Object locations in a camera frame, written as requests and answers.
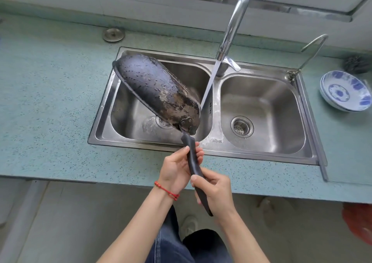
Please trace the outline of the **person's left hand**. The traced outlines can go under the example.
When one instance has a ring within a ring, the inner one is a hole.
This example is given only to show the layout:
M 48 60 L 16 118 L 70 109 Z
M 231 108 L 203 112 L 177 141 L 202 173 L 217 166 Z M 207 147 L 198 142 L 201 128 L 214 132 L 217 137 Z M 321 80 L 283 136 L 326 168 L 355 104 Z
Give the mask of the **person's left hand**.
M 169 164 L 169 156 L 165 157 L 160 170 L 160 176 L 154 183 L 154 188 L 151 194 L 155 198 L 170 198 L 177 200 L 180 192 L 186 187 L 190 181 L 190 177 L 194 173 L 190 172 L 188 167 L 175 167 Z

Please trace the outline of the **person's right hand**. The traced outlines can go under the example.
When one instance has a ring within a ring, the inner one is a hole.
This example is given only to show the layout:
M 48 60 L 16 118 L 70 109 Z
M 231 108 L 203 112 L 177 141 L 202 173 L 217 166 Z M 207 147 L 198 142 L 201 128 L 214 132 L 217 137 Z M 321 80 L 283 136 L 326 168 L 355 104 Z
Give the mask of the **person's right hand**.
M 228 176 L 201 167 L 204 178 L 212 184 L 211 191 L 203 191 L 207 196 L 209 208 L 216 220 L 222 224 L 234 217 L 235 209 L 231 182 Z

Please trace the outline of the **black frying pan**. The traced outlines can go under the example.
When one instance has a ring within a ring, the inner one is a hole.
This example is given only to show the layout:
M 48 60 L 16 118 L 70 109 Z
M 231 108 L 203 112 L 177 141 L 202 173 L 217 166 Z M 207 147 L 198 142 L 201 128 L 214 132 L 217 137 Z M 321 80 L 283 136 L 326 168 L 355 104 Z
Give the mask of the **black frying pan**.
M 113 70 L 121 82 L 151 112 L 182 133 L 191 175 L 205 176 L 192 137 L 201 122 L 202 108 L 197 98 L 162 63 L 143 54 L 122 55 L 113 61 Z

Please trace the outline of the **person's left forearm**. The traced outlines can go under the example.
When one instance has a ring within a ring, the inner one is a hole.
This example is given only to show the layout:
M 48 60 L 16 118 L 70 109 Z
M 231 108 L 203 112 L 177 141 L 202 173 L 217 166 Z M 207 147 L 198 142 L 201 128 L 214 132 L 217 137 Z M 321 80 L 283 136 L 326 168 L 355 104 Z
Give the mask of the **person's left forearm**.
M 128 225 L 96 263 L 145 263 L 174 201 L 155 198 L 150 191 Z

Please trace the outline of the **person's right forearm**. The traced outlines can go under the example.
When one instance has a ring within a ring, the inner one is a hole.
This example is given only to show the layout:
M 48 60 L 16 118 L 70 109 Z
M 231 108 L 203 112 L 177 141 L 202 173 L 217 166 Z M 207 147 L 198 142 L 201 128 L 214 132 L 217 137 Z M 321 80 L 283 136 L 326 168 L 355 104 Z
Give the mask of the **person's right forearm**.
M 236 210 L 213 214 L 225 234 L 234 263 L 270 263 Z

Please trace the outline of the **round metal drain strainer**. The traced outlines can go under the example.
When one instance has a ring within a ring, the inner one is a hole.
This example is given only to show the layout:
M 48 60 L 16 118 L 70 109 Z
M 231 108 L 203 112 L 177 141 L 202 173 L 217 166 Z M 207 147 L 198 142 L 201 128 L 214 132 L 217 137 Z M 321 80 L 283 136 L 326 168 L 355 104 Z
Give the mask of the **round metal drain strainer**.
M 172 129 L 173 126 L 163 121 L 160 117 L 155 116 L 156 124 L 162 129 Z
M 236 116 L 231 121 L 231 130 L 239 138 L 248 138 L 254 133 L 254 125 L 245 116 Z

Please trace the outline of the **light grey shoe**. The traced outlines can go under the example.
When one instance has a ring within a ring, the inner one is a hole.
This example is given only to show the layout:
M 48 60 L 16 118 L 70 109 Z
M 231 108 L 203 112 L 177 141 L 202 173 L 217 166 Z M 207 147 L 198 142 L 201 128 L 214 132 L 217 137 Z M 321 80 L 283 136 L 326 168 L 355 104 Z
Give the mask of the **light grey shoe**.
M 198 219 L 193 215 L 187 216 L 183 220 L 181 226 L 179 227 L 180 239 L 181 240 L 185 239 L 187 236 L 198 231 L 198 228 L 199 228 Z

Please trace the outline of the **dark blue jeans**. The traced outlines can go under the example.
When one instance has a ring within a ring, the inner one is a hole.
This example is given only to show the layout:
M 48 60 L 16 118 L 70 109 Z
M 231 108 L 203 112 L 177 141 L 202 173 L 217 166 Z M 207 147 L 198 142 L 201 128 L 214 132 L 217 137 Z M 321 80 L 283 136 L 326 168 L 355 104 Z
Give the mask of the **dark blue jeans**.
M 233 260 L 214 230 L 200 229 L 181 240 L 176 211 L 171 206 L 145 263 L 233 263 Z

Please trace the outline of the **stainless steel double sink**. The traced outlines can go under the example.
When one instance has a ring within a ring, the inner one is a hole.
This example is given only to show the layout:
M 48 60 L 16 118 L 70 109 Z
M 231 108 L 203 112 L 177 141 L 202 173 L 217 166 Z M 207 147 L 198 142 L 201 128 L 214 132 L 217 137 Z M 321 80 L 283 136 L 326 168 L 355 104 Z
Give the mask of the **stainless steel double sink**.
M 286 80 L 280 67 L 238 62 L 216 77 L 194 138 L 211 156 L 327 166 L 301 75 Z M 254 133 L 239 138 L 231 121 L 245 116 Z M 162 129 L 155 115 L 122 84 L 112 70 L 88 143 L 157 151 L 182 147 L 181 132 Z

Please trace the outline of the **round metal hole cover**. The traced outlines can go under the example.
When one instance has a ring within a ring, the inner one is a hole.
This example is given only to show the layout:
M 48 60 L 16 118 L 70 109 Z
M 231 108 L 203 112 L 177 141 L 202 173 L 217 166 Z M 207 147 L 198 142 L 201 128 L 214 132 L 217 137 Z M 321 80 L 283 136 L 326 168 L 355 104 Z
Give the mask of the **round metal hole cover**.
M 125 38 L 125 31 L 118 28 L 107 28 L 102 33 L 102 39 L 108 43 L 117 43 Z

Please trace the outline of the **small chrome faucet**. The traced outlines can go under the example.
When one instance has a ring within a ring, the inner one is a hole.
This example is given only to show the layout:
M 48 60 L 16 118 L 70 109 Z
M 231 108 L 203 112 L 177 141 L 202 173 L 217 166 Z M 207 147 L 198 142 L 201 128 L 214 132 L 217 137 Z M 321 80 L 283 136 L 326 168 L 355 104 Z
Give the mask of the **small chrome faucet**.
M 317 54 L 320 52 L 320 50 L 322 49 L 324 43 L 326 42 L 326 40 L 328 40 L 329 38 L 329 35 L 328 34 L 323 34 L 317 38 L 315 38 L 314 40 L 312 40 L 310 43 L 308 43 L 307 45 L 305 45 L 304 47 L 302 47 L 302 49 L 300 50 L 300 52 L 304 52 L 306 51 L 310 46 L 312 46 L 313 44 L 317 43 L 320 41 L 320 43 L 318 44 L 318 47 L 317 49 L 311 54 L 311 56 L 299 67 L 297 68 L 296 70 L 294 71 L 287 71 L 286 72 L 286 80 L 288 80 L 289 82 L 294 82 L 296 80 L 296 77 L 297 75 L 302 71 L 302 69 L 313 59 L 317 56 Z

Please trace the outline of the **tall chrome gooseneck faucet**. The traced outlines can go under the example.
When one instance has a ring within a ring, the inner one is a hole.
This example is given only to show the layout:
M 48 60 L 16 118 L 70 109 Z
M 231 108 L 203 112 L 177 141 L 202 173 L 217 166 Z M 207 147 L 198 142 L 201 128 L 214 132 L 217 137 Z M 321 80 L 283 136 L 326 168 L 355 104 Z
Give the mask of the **tall chrome gooseneck faucet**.
M 237 72 L 241 70 L 240 66 L 237 63 L 235 63 L 231 58 L 229 58 L 227 54 L 232 45 L 232 41 L 234 40 L 237 34 L 241 21 L 245 15 L 249 1 L 250 0 L 238 0 L 237 1 L 234 11 L 232 13 L 231 19 L 229 21 L 229 24 L 226 28 L 226 32 L 223 37 L 223 40 L 217 50 L 216 60 L 222 63 L 223 69 L 225 70 L 228 67 L 231 67 L 234 71 L 237 71 Z

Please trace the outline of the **blue and white bowl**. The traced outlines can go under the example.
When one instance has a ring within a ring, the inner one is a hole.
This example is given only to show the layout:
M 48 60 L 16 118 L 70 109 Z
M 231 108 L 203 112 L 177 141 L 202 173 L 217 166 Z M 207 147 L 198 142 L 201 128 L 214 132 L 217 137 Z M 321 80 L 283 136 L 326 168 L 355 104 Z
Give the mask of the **blue and white bowl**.
M 344 108 L 338 106 L 331 99 L 329 99 L 327 94 L 324 92 L 323 87 L 322 87 L 321 84 L 319 86 L 319 92 L 320 92 L 320 95 L 322 96 L 322 98 L 324 99 L 324 101 L 326 101 L 329 106 L 331 106 L 331 107 L 333 107 L 337 110 L 343 111 L 343 112 L 352 112 L 351 110 L 347 110 L 347 109 L 344 109 Z
M 332 107 L 344 112 L 361 112 L 372 106 L 372 94 L 364 82 L 343 71 L 324 74 L 320 95 Z

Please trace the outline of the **red plastic object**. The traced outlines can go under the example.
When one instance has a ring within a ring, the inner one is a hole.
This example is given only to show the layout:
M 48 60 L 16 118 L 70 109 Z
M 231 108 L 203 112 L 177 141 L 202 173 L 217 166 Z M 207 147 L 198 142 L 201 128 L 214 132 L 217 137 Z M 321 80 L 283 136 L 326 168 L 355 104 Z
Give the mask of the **red plastic object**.
M 342 218 L 354 236 L 372 246 L 372 204 L 344 202 Z

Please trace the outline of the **dark steel wool scrubber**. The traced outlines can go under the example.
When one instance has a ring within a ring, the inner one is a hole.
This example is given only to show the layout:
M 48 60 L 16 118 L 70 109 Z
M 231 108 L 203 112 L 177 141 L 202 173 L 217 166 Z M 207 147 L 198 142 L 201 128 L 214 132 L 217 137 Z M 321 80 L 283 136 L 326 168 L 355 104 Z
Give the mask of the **dark steel wool scrubber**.
M 343 69 L 350 74 L 364 74 L 372 71 L 372 57 L 353 55 L 343 62 Z

